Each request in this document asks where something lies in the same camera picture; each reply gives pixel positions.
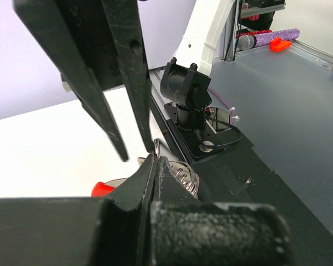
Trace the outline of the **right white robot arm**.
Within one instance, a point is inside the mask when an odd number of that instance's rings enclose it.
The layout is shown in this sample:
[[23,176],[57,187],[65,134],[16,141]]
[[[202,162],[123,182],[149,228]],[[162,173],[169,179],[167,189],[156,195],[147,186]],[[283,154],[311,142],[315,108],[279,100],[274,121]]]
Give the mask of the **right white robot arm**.
[[[192,110],[207,106],[216,45],[233,4],[196,1],[179,47],[166,65],[166,98]],[[114,86],[112,65],[118,67],[144,146],[152,152],[151,81],[137,1],[14,1],[13,8],[126,161],[123,138],[103,94]]]

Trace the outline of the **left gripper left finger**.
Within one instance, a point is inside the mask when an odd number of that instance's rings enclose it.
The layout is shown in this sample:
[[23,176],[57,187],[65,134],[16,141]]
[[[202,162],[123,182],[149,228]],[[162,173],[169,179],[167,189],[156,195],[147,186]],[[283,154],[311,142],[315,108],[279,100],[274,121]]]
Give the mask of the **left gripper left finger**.
[[0,198],[0,265],[148,265],[157,168],[105,197]]

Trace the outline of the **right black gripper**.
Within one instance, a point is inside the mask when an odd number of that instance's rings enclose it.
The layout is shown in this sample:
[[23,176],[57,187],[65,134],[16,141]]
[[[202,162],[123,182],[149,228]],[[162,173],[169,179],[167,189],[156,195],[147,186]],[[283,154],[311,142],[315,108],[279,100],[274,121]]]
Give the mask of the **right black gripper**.
[[121,160],[129,156],[102,90],[123,83],[145,149],[152,152],[151,81],[137,1],[13,1],[13,7]]

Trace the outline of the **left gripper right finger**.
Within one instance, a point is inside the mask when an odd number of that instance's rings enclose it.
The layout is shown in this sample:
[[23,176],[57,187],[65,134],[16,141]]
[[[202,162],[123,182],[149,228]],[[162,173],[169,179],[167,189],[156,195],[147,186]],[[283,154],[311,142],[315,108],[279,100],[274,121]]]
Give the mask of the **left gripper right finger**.
[[158,162],[152,265],[298,265],[288,224],[268,204],[200,202]]

